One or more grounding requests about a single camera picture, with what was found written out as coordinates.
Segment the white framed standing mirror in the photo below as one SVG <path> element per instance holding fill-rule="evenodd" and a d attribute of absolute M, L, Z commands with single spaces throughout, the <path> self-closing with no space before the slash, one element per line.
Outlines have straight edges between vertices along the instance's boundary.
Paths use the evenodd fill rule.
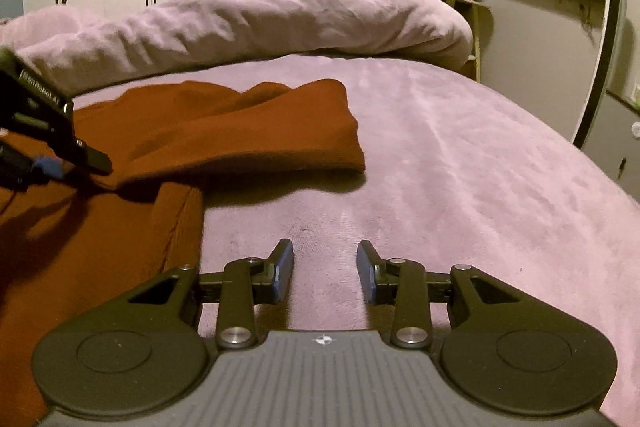
<path fill-rule="evenodd" d="M 588 139 L 602 96 L 615 74 L 625 20 L 626 0 L 605 0 L 601 40 L 591 87 L 572 139 L 578 150 L 582 149 Z"/>

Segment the brown knit cardigan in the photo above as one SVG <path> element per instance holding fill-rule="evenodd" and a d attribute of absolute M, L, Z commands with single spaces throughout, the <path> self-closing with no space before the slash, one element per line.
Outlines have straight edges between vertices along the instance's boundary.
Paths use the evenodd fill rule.
<path fill-rule="evenodd" d="M 363 172 L 345 87 L 263 82 L 243 92 L 183 81 L 81 109 L 79 134 L 109 176 L 1 194 L 1 421 L 30 426 L 43 401 L 32 351 L 75 315 L 200 260 L 203 187 L 222 174 Z"/>

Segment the lilac bed sheet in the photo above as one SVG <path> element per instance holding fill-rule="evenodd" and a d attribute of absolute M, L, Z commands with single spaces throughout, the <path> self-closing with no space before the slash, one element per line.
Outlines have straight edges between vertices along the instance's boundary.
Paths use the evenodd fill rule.
<path fill-rule="evenodd" d="M 208 184 L 202 268 L 294 246 L 288 299 L 263 329 L 388 329 L 356 269 L 359 242 L 446 272 L 465 263 L 599 329 L 617 356 L 603 412 L 639 421 L 639 207 L 562 135 L 499 93 L 399 58 L 289 55 L 191 72 L 243 92 L 344 84 L 361 174 L 244 174 Z"/>

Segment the lilac rumpled duvet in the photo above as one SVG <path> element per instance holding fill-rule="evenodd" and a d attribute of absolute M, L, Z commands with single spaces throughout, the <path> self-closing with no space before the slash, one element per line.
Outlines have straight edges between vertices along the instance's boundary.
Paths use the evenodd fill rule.
<path fill-rule="evenodd" d="M 322 50 L 458 70 L 472 30 L 440 0 L 170 0 L 120 20 L 49 6 L 1 28 L 1 70 L 75 95 L 188 69 Z"/>

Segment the wooden corner shelf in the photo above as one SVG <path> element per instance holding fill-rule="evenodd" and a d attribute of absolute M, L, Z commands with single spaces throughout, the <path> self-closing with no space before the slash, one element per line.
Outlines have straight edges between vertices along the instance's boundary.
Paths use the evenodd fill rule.
<path fill-rule="evenodd" d="M 469 55 L 468 60 L 462 67 L 462 72 L 466 77 L 476 81 L 482 82 L 482 58 L 483 58 L 483 46 L 482 46 L 482 32 L 480 31 L 480 10 L 488 11 L 489 8 L 483 3 L 474 0 L 440 0 L 445 2 L 462 15 L 469 23 L 473 34 L 473 47 L 472 52 Z"/>

